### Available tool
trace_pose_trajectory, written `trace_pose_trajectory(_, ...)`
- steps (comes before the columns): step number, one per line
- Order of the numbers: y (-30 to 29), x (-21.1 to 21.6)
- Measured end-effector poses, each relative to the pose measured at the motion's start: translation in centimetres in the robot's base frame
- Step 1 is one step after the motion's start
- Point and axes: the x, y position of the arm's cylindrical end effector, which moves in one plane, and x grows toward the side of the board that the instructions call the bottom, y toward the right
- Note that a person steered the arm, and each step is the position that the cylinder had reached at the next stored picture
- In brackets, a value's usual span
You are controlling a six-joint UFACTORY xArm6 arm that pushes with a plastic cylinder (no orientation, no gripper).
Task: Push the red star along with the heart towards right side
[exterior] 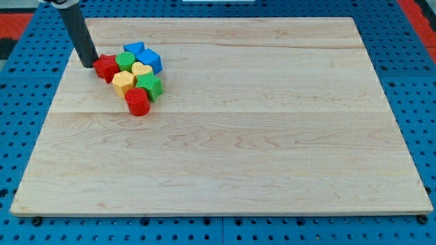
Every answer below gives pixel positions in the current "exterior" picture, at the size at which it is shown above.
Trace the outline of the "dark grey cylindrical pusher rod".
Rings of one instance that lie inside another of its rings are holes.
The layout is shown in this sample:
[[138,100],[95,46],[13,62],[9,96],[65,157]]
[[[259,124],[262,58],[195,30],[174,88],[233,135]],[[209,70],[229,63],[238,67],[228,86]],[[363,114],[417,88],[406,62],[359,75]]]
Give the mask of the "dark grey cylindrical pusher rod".
[[98,53],[80,9],[79,2],[60,2],[60,4],[57,4],[57,9],[82,66],[92,68],[93,63],[98,59]]

